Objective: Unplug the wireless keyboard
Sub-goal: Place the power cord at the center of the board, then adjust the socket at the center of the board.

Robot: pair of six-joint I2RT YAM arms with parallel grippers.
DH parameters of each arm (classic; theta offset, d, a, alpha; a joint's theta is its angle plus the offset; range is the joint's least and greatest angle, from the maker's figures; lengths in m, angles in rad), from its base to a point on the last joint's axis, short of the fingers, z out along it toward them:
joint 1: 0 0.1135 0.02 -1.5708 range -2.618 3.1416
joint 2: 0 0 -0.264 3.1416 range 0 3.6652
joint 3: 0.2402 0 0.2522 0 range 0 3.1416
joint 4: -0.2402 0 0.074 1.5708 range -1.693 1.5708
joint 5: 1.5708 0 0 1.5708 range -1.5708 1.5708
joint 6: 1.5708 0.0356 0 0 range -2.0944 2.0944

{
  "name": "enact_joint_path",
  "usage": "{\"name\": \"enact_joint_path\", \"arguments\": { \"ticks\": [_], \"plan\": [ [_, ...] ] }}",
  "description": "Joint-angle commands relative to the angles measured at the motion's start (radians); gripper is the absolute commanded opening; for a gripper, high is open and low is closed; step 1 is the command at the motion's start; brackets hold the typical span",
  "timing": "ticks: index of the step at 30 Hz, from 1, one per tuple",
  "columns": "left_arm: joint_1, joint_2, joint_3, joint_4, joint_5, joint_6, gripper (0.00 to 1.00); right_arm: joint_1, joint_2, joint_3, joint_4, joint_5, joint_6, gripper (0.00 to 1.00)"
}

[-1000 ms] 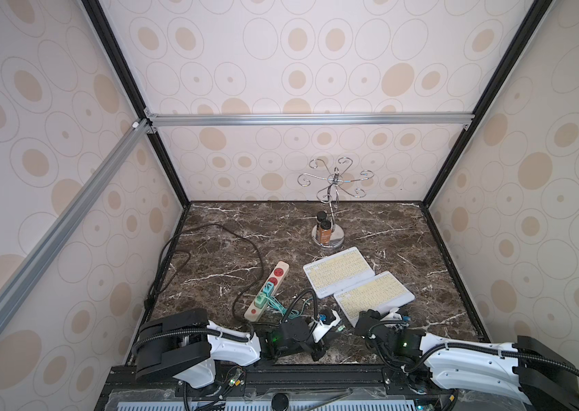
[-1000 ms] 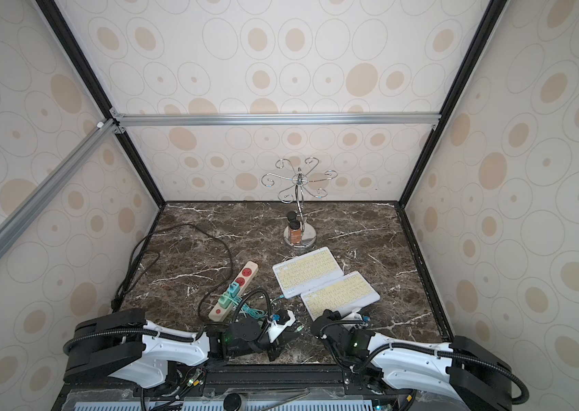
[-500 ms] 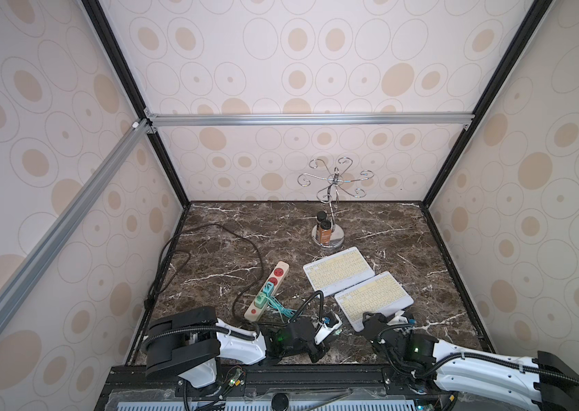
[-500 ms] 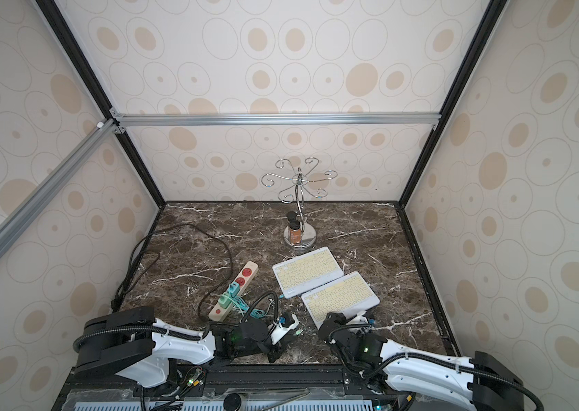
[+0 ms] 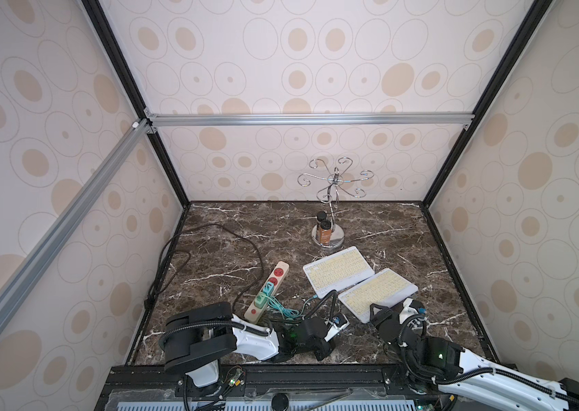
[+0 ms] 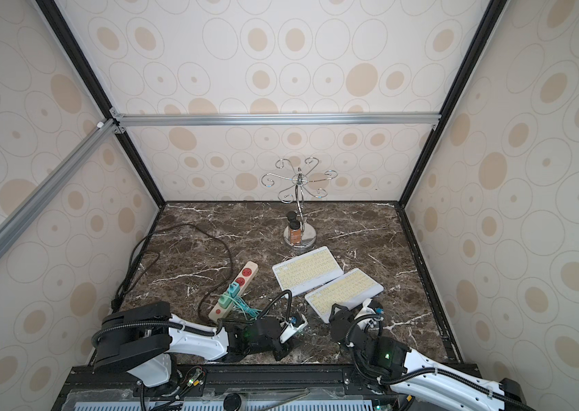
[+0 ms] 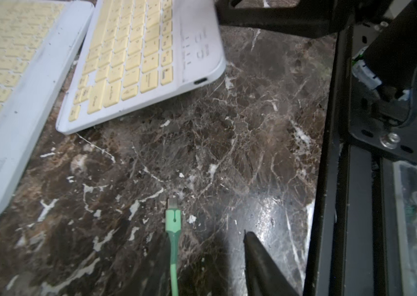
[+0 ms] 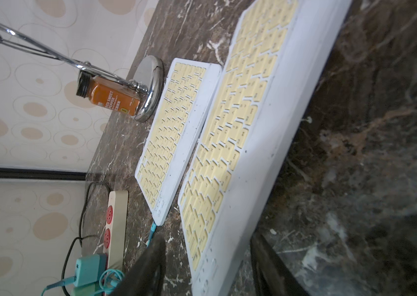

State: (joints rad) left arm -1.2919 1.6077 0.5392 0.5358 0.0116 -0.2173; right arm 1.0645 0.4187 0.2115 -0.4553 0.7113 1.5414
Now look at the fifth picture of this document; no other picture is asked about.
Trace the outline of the beige red power strip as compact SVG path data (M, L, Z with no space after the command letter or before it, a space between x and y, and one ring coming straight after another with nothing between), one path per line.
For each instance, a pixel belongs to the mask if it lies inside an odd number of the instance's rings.
M267 308L271 306L272 298L276 296L279 286L284 281L285 276L289 271L290 266L279 261L272 269L271 274L265 280L260 288L260 291L255 296L253 302L249 305L244 318L248 323L257 324Z

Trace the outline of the light green charger plug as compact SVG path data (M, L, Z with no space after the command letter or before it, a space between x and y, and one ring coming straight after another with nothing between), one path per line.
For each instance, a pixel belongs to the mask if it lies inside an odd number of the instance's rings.
M268 296L260 293L255 297L254 306L258 309L263 309L268 303Z

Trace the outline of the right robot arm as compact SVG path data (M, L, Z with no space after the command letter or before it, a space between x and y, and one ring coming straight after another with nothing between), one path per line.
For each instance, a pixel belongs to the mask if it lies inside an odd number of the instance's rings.
M426 309L410 298L400 312L373 303L371 324L399 358L407 385L418 393L465 397L499 410L579 410L579 383L536 378L445 338L428 335Z

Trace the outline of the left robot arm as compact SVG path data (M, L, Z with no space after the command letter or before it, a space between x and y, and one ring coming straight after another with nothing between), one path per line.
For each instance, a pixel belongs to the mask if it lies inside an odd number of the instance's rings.
M219 362L232 353L259 361L283 363L311 353L317 361L335 349L335 337L349 320L335 313L330 320L308 318L296 324L279 322L260 326L236 316L226 302L195 308L166 320L159 347L164 371L188 376L198 388L217 383Z

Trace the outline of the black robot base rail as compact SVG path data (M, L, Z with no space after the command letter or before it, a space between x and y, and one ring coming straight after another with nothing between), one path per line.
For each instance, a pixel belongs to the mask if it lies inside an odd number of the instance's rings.
M110 371L97 410L452 410L465 397L418 393L398 365L223 366L198 388L159 366Z

